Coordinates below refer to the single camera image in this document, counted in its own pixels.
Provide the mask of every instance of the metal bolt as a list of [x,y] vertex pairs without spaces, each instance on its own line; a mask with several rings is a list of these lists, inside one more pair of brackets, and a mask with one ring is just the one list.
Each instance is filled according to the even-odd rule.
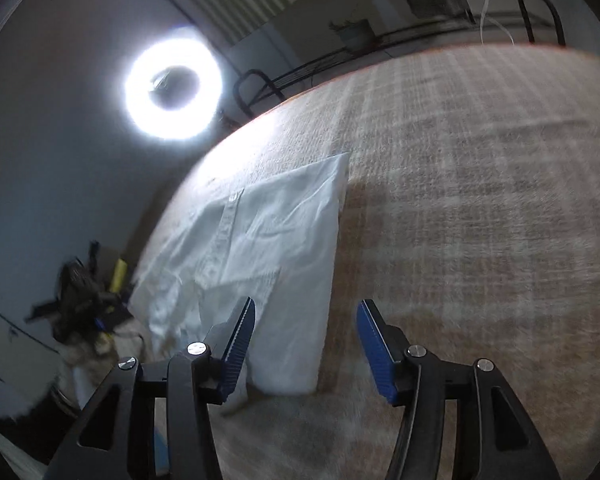
[[411,345],[407,352],[411,357],[424,357],[427,354],[427,349],[421,345]]
[[488,359],[479,359],[478,368],[483,372],[491,372],[491,370],[493,370],[493,363]]
[[191,343],[189,346],[187,346],[187,352],[189,352],[191,355],[202,355],[206,352],[206,345],[201,342]]
[[136,358],[135,357],[125,357],[118,363],[118,368],[121,370],[131,370],[136,366]]

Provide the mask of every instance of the yellow marker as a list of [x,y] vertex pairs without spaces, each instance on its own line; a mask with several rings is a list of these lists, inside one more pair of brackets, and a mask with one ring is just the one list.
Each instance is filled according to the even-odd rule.
[[126,276],[126,261],[118,259],[116,261],[116,267],[113,269],[113,278],[111,279],[111,285],[109,285],[109,292],[117,293],[122,288],[122,283],[125,281]]

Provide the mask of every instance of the folded white garment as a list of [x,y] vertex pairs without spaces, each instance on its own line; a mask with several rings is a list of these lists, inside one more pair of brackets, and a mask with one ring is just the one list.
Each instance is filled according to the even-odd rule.
[[145,267],[130,301],[155,356],[203,340],[251,296],[247,380],[268,394],[315,391],[348,165],[348,153],[332,156],[201,205]]

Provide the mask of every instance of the plaid blanket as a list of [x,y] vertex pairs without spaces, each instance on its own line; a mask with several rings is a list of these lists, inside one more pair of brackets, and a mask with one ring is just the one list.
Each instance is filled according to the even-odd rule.
[[214,416],[225,478],[384,478],[402,413],[376,393],[354,327],[361,298],[440,358],[491,358],[564,480],[584,478],[600,458],[600,60],[454,48],[300,94],[191,171],[144,261],[197,203],[344,151],[318,393]]

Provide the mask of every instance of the white wire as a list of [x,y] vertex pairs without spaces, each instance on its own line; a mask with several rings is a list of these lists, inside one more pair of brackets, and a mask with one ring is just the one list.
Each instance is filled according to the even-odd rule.
[[502,30],[504,33],[506,33],[506,35],[509,37],[509,39],[511,40],[511,44],[516,44],[513,41],[513,36],[511,35],[511,33],[505,28],[504,25],[502,25],[500,22],[498,22],[497,20],[494,20],[491,16],[487,16],[487,10],[489,9],[489,0],[484,0],[484,5],[482,6],[482,12],[480,13],[480,43],[484,45],[484,38],[482,36],[482,30],[484,28],[484,20],[485,18],[487,18],[491,23],[495,24],[500,30]]

